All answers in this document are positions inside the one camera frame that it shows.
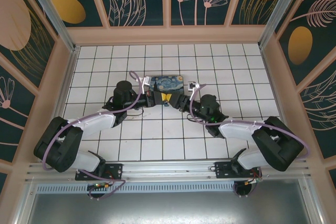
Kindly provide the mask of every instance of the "white grid floor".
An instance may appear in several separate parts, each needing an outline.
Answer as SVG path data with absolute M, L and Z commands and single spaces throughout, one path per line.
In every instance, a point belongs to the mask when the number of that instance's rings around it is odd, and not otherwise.
M 199 44 L 81 47 L 64 118 L 95 113 L 121 80 L 138 92 L 130 70 L 141 77 L 181 75 L 185 90 L 188 81 L 206 83 L 201 95 L 215 95 L 223 113 L 234 118 L 279 116 L 257 44 Z M 228 158 L 249 147 L 246 141 L 213 138 L 186 116 L 172 107 L 145 108 L 143 115 L 83 139 L 80 149 L 107 161 L 145 161 Z

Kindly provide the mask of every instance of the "mounting plate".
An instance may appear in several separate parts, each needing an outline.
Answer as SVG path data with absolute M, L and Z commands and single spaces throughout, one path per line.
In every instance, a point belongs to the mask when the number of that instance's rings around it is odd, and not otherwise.
M 122 164 L 106 164 L 105 172 L 103 173 L 103 175 L 101 175 L 101 177 L 106 178 L 106 179 L 111 179 L 110 173 L 112 174 L 114 179 L 121 179 Z M 87 181 L 87 180 L 99 180 L 99 179 L 92 178 L 86 175 L 85 173 L 79 172 L 79 173 L 76 173 L 75 180 L 76 181 Z
M 253 168 L 258 173 L 259 167 Z M 231 168 L 231 162 L 216 162 L 214 167 L 216 178 L 253 178 L 251 170 L 244 170 L 241 175 L 237 175 Z

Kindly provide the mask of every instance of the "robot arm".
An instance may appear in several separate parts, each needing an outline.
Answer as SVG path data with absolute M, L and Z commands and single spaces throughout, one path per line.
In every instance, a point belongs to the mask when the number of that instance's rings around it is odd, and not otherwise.
M 194 83 L 190 83 L 189 88 L 191 90 L 195 90 L 195 87 Z M 135 101 L 136 97 L 137 94 L 132 90 L 132 84 L 128 81 L 120 81 L 113 92 L 113 96 L 100 112 L 126 108 Z M 133 108 L 148 108 L 164 103 L 169 103 L 172 107 L 182 112 L 190 111 L 189 96 L 179 93 L 173 93 L 168 96 L 156 91 L 147 91 L 141 94 L 140 99 Z M 237 175 L 243 170 L 250 170 L 253 167 L 265 165 L 270 165 L 279 171 L 285 171 L 303 150 L 301 143 L 279 131 L 270 130 L 265 126 L 253 124 L 247 126 L 246 124 L 232 123 L 232 120 L 219 110 L 219 104 L 214 95 L 206 94 L 201 97 L 200 102 L 193 101 L 192 111 L 197 118 L 202 119 L 206 123 L 222 122 L 221 125 L 206 126 L 206 129 L 213 137 L 238 138 L 256 144 L 250 145 L 255 146 L 254 148 L 240 150 L 232 159 L 232 170 Z M 60 136 L 64 140 L 56 141 L 52 145 L 47 155 L 46 163 L 58 172 L 75 168 L 84 169 L 97 176 L 101 176 L 104 172 L 105 160 L 97 154 L 79 151 L 80 141 L 84 136 L 118 126 L 126 116 L 127 112 L 109 115 L 98 114 L 89 120 L 72 125 Z M 36 145 L 34 155 L 42 159 L 47 146 L 56 133 L 73 121 L 65 120 L 61 117 L 54 118 Z M 264 123 L 290 132 L 276 117 L 271 116 Z

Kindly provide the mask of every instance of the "yellow oval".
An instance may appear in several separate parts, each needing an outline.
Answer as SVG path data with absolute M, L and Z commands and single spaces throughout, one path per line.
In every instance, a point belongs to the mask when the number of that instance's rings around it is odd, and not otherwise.
M 51 0 L 51 2 L 63 21 L 78 24 L 85 20 L 84 7 L 78 0 Z
M 299 26 L 291 34 L 288 43 L 288 55 L 291 62 L 300 65 L 309 56 L 313 45 L 313 36 L 307 27 Z
M 24 0 L 0 0 L 0 45 L 9 50 L 23 49 L 29 41 L 31 26 Z

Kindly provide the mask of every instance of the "enclosure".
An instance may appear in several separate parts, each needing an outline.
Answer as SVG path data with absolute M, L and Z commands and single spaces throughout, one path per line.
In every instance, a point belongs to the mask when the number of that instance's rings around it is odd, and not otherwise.
M 0 0 L 0 7 L 2 223 L 335 222 L 335 0 Z M 119 81 L 138 92 L 129 71 L 182 76 L 189 95 L 189 81 L 207 84 L 195 100 L 215 95 L 235 120 L 276 116 L 310 155 L 285 172 L 261 167 L 264 181 L 238 198 L 234 180 L 209 167 L 253 143 L 212 137 L 171 106 L 130 110 L 118 127 L 80 143 L 123 165 L 127 180 L 111 198 L 91 202 L 76 170 L 44 171 L 33 150 L 51 119 L 97 112 Z

